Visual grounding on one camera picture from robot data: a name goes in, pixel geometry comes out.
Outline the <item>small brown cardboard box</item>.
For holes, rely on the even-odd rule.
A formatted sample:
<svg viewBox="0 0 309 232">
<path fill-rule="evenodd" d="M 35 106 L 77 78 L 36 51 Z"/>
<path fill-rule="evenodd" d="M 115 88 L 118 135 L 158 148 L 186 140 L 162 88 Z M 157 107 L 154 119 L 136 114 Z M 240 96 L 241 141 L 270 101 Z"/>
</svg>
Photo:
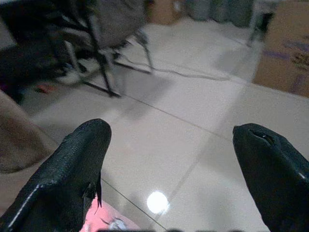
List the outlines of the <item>small brown cardboard box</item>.
<svg viewBox="0 0 309 232">
<path fill-rule="evenodd" d="M 185 0 L 145 0 L 148 23 L 172 25 L 185 12 Z"/>
</svg>

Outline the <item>grey pleated curtain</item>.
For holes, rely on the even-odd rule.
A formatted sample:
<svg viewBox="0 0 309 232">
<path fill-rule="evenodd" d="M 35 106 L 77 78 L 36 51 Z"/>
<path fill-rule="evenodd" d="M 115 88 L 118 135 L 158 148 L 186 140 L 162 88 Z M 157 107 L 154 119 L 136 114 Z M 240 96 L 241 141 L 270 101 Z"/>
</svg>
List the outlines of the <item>grey pleated curtain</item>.
<svg viewBox="0 0 309 232">
<path fill-rule="evenodd" d="M 250 25 L 255 0 L 185 0 L 187 15 L 196 21 L 230 22 L 239 28 Z"/>
</svg>

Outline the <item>pink pillow with round print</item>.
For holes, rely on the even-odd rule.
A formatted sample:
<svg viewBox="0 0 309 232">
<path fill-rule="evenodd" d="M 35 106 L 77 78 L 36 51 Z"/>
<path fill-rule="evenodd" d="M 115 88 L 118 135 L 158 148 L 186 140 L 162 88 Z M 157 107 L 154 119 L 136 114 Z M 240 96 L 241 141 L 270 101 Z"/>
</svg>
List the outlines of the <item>pink pillow with round print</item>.
<svg viewBox="0 0 309 232">
<path fill-rule="evenodd" d="M 96 197 L 86 214 L 85 223 L 79 232 L 98 231 L 129 231 L 139 230 L 140 227 L 132 220 L 121 215 L 106 202 L 98 203 Z"/>
</svg>

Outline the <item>black furniture frame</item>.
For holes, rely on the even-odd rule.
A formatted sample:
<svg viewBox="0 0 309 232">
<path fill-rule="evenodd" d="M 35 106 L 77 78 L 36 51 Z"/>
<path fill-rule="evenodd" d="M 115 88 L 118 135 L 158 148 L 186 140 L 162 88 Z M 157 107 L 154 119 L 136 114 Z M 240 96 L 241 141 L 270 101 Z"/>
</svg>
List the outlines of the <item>black furniture frame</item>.
<svg viewBox="0 0 309 232">
<path fill-rule="evenodd" d="M 3 0 L 0 1 L 0 16 L 13 31 L 17 44 L 0 50 L 0 90 L 20 102 L 21 89 L 38 78 L 59 77 L 68 74 L 68 62 L 64 53 L 73 53 L 60 35 L 64 28 L 86 32 L 91 38 L 93 56 L 99 64 L 106 88 L 85 80 L 79 74 L 78 82 L 119 97 L 111 88 L 106 75 L 106 58 L 98 51 L 97 43 L 86 20 L 83 26 L 69 13 L 69 0 Z"/>
</svg>

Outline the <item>grey fabric chair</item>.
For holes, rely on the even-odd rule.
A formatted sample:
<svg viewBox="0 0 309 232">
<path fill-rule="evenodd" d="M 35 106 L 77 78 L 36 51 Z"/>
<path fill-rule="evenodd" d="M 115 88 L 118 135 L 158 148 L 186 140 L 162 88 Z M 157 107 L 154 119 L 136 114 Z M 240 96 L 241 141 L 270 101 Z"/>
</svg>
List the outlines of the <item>grey fabric chair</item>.
<svg viewBox="0 0 309 232">
<path fill-rule="evenodd" d="M 120 87 L 113 88 L 117 81 L 109 80 L 106 71 L 113 69 L 120 55 L 117 49 L 125 46 L 130 36 L 143 47 L 149 68 L 153 68 L 147 36 L 141 31 L 146 22 L 147 0 L 61 0 L 61 3 L 63 17 L 68 22 L 62 34 L 75 70 L 85 79 L 74 50 L 79 47 L 92 54 L 106 87 L 90 82 L 87 85 L 110 96 L 121 96 Z"/>
</svg>

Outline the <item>brown round velvet sofa chair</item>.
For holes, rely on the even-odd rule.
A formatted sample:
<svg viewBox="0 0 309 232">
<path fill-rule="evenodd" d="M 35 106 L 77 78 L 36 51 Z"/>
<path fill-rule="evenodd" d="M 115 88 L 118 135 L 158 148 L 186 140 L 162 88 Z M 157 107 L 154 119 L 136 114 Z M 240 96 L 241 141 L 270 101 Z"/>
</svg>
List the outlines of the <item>brown round velvet sofa chair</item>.
<svg viewBox="0 0 309 232">
<path fill-rule="evenodd" d="M 28 168 L 50 156 L 56 148 L 56 142 L 0 90 L 0 174 Z"/>
</svg>

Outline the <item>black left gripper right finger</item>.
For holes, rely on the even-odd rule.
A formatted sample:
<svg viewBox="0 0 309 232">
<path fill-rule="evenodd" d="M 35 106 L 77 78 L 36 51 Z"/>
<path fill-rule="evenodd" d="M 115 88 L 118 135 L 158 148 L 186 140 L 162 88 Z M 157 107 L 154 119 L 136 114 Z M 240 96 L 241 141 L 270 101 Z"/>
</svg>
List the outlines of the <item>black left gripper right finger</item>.
<svg viewBox="0 0 309 232">
<path fill-rule="evenodd" d="M 270 232 L 309 232 L 309 161 L 285 137 L 254 123 L 233 128 L 233 147 Z"/>
</svg>

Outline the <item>small red object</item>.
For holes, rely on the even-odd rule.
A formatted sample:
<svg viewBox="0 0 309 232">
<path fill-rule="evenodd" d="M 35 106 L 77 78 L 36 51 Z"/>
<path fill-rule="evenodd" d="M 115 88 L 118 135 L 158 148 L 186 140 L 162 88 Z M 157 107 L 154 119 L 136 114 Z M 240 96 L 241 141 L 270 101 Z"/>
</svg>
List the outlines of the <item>small red object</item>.
<svg viewBox="0 0 309 232">
<path fill-rule="evenodd" d="M 44 94 L 49 94 L 54 90 L 53 86 L 50 85 L 37 85 L 35 88 L 36 92 L 44 93 Z"/>
</svg>

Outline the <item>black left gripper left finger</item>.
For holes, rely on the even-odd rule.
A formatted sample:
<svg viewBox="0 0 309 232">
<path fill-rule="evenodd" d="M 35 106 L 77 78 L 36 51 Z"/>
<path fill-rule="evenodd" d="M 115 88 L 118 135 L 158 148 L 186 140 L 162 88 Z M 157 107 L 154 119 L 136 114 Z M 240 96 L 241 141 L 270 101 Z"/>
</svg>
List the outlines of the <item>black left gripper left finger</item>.
<svg viewBox="0 0 309 232">
<path fill-rule="evenodd" d="M 0 217 L 0 232 L 80 232 L 92 201 L 102 198 L 111 137 L 110 125 L 99 118 L 67 135 Z"/>
</svg>

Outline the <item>cardboard box with purple print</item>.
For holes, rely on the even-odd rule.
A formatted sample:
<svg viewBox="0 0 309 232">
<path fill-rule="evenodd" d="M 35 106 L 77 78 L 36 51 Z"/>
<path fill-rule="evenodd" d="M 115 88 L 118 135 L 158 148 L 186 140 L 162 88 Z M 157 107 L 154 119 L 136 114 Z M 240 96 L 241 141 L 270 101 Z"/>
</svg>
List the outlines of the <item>cardboard box with purple print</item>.
<svg viewBox="0 0 309 232">
<path fill-rule="evenodd" d="M 309 1 L 278 5 L 253 83 L 309 98 Z"/>
</svg>

